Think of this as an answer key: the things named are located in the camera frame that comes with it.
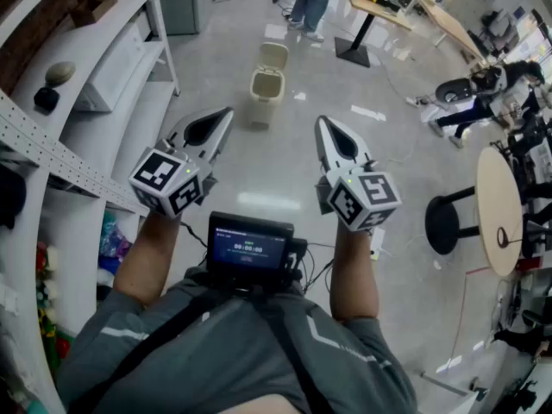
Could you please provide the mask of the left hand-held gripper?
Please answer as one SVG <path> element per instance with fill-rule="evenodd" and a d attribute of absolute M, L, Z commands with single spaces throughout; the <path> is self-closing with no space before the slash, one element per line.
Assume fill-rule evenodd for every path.
<path fill-rule="evenodd" d="M 129 175 L 138 202 L 169 218 L 200 205 L 218 183 L 213 162 L 228 140 L 233 120 L 231 107 L 207 110 L 146 148 Z"/>

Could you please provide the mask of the beige lidded trash bin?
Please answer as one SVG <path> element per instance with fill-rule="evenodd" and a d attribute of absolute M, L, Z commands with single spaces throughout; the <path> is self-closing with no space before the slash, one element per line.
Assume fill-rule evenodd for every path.
<path fill-rule="evenodd" d="M 248 122 L 268 127 L 285 94 L 285 76 L 279 69 L 258 67 L 249 84 Z"/>

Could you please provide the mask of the cream plastic container lid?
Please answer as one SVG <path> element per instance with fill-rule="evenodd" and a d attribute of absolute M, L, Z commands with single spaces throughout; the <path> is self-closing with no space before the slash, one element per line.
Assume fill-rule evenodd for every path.
<path fill-rule="evenodd" d="M 275 42 L 264 42 L 260 45 L 258 65 L 261 69 L 283 72 L 289 55 L 289 49 Z"/>

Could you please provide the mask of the person's right forearm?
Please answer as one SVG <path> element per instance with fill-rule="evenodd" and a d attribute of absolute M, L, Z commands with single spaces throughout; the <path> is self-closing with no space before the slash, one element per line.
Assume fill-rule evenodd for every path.
<path fill-rule="evenodd" d="M 379 315 L 370 242 L 367 232 L 352 232 L 338 223 L 329 301 L 332 317 L 342 323 Z"/>

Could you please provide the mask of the person's left forearm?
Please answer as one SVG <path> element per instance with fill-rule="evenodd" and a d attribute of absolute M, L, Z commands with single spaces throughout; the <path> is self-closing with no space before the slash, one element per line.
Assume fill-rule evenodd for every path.
<path fill-rule="evenodd" d="M 179 217 L 151 211 L 117 269 L 114 289 L 144 307 L 157 300 L 166 284 L 179 227 Z"/>

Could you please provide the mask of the black stool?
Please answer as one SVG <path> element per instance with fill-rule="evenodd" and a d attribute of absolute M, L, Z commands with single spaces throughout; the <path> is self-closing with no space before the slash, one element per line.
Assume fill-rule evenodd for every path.
<path fill-rule="evenodd" d="M 479 236 L 478 225 L 460 227 L 459 216 L 454 202 L 475 194 L 473 186 L 457 191 L 447 196 L 433 197 L 425 211 L 424 229 L 432 249 L 440 254 L 450 254 L 460 239 Z"/>

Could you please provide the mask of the black round chair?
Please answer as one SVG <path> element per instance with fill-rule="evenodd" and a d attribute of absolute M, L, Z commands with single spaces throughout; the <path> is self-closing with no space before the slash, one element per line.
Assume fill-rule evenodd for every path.
<path fill-rule="evenodd" d="M 474 89 L 469 78 L 457 78 L 440 84 L 436 88 L 436 100 L 440 103 L 453 104 L 474 95 Z"/>

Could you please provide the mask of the blue patterned bag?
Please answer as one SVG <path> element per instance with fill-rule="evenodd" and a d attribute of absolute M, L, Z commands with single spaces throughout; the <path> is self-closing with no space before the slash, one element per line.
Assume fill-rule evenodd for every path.
<path fill-rule="evenodd" d="M 98 250 L 98 267 L 116 275 L 131 247 L 132 243 L 119 229 L 115 215 L 105 211 Z"/>

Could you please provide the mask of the grey oval case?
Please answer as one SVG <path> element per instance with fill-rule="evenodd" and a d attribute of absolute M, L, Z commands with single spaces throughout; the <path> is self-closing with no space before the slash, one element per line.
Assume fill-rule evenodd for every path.
<path fill-rule="evenodd" d="M 72 61 L 61 61 L 48 67 L 45 74 L 46 85 L 55 87 L 69 81 L 76 71 L 76 65 Z"/>

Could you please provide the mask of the black round case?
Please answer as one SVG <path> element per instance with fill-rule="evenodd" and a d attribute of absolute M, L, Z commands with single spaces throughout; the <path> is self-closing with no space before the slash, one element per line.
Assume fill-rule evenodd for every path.
<path fill-rule="evenodd" d="M 41 87 L 34 95 L 34 108 L 49 115 L 53 112 L 60 100 L 60 94 L 53 88 Z"/>

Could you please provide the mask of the white metal shelf unit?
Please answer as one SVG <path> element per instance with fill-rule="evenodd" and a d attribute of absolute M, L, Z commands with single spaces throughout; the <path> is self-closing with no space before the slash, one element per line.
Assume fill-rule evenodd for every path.
<path fill-rule="evenodd" d="M 141 10 L 153 39 L 107 114 L 73 110 L 78 94 L 111 42 Z M 63 85 L 46 85 L 51 65 L 72 61 Z M 35 109 L 41 87 L 60 94 L 53 112 Z M 155 143 L 172 97 L 180 93 L 160 0 L 118 0 L 98 22 L 70 23 L 47 39 L 11 94 L 0 90 L 0 162 L 25 180 L 27 196 L 13 229 L 0 229 L 0 349 L 24 387 L 47 412 L 64 407 L 50 373 L 35 299 L 37 242 L 55 246 L 61 327 L 75 336 L 96 308 L 97 261 L 104 212 L 134 239 L 147 211 L 127 178 Z"/>

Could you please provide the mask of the black fabric item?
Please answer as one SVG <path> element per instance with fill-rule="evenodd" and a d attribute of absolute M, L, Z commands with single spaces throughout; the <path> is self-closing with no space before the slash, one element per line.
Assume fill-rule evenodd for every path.
<path fill-rule="evenodd" d="M 13 229 L 27 196 L 24 178 L 0 164 L 0 227 Z"/>

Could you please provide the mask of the person's grey shirt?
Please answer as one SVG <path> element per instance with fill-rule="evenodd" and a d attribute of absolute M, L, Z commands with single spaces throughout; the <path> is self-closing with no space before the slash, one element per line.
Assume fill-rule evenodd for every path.
<path fill-rule="evenodd" d="M 152 306 L 113 291 L 56 374 L 64 406 L 108 379 L 141 341 L 204 288 L 190 278 Z M 292 343 L 335 414 L 416 414 L 416 393 L 375 318 L 338 323 L 296 292 L 274 296 Z M 268 323 L 245 299 L 205 312 L 116 382 L 94 414 L 217 414 L 266 395 L 310 407 Z"/>

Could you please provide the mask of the pile of colourful toys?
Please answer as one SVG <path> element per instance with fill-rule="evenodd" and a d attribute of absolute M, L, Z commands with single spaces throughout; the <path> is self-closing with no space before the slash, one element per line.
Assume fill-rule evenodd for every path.
<path fill-rule="evenodd" d="M 71 334 L 61 327 L 57 314 L 57 263 L 58 253 L 55 246 L 38 241 L 35 256 L 35 299 L 41 340 L 47 366 L 53 377 L 68 355 L 74 340 Z"/>

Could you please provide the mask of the wooden table with black pedestal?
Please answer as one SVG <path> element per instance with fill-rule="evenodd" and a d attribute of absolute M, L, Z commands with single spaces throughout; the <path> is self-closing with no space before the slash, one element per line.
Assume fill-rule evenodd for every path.
<path fill-rule="evenodd" d="M 352 8 L 364 12 L 366 18 L 353 41 L 341 37 L 335 38 L 336 57 L 341 60 L 366 68 L 370 67 L 370 59 L 367 48 L 363 45 L 363 40 L 376 18 L 411 31 L 411 25 L 401 11 L 393 12 L 372 0 L 349 0 L 349 3 Z"/>

